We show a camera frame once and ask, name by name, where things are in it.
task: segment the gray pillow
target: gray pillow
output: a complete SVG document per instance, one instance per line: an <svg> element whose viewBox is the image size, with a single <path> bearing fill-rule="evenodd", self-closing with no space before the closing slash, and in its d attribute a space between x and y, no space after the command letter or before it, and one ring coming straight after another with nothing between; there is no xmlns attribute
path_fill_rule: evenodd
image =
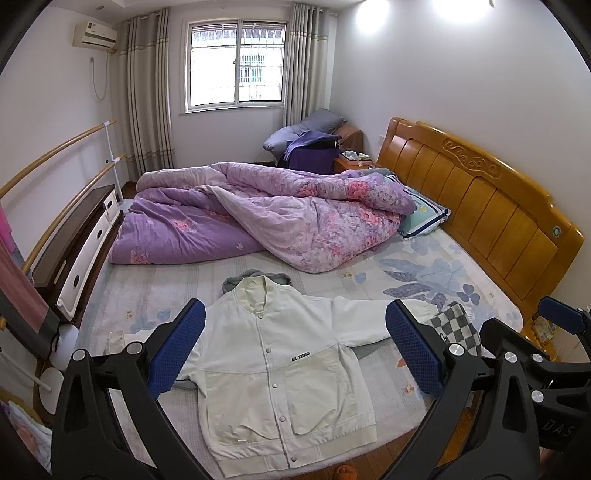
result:
<svg viewBox="0 0 591 480"><path fill-rule="evenodd" d="M267 138L262 147L271 152L277 160L280 160L285 153L288 141L294 141L300 134L308 130L316 130L317 132L327 134L331 133L345 122L346 120L344 118L335 115L326 108L321 108L299 124L280 128Z"/></svg>
<svg viewBox="0 0 591 480"><path fill-rule="evenodd" d="M315 130L317 132L329 134L345 122L346 120L344 118L335 115L326 108L321 108L310 116L304 118L301 123L306 130Z"/></svg>

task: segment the blue pillow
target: blue pillow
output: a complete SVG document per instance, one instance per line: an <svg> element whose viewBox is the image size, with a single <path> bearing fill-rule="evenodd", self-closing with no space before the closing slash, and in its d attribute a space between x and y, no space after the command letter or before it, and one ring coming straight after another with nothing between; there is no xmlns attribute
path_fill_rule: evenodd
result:
<svg viewBox="0 0 591 480"><path fill-rule="evenodd" d="M386 176L386 181L399 182L396 175ZM413 198L417 209L412 215L404 217L398 227L398 233L402 238L409 239L419 235L426 235L435 230L440 223L445 222L452 211L420 194L411 187L404 186L404 190Z"/></svg>

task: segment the orange slipper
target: orange slipper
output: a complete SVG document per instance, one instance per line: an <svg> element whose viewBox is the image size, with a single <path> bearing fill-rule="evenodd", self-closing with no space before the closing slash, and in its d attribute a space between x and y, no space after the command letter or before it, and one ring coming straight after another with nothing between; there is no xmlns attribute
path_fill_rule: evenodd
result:
<svg viewBox="0 0 591 480"><path fill-rule="evenodd" d="M353 465L339 465L333 473L333 480L357 480L357 477L357 469Z"/></svg>

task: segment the pink towel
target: pink towel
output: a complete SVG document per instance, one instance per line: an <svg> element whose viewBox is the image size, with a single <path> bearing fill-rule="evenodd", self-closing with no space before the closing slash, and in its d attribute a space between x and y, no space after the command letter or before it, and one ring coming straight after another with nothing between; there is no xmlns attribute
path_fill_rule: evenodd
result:
<svg viewBox="0 0 591 480"><path fill-rule="evenodd" d="M0 314L31 353L47 358L60 321L21 271L23 263L0 206Z"/></svg>
<svg viewBox="0 0 591 480"><path fill-rule="evenodd" d="M0 240L11 255L17 249L17 245L12 238L12 228L10 228L2 205L0 205Z"/></svg>

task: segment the window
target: window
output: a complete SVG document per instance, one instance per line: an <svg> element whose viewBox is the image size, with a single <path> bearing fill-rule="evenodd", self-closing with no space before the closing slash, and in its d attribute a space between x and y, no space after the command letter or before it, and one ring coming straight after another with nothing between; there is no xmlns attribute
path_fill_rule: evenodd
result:
<svg viewBox="0 0 591 480"><path fill-rule="evenodd" d="M281 102L285 25L189 25L186 111Z"/></svg>

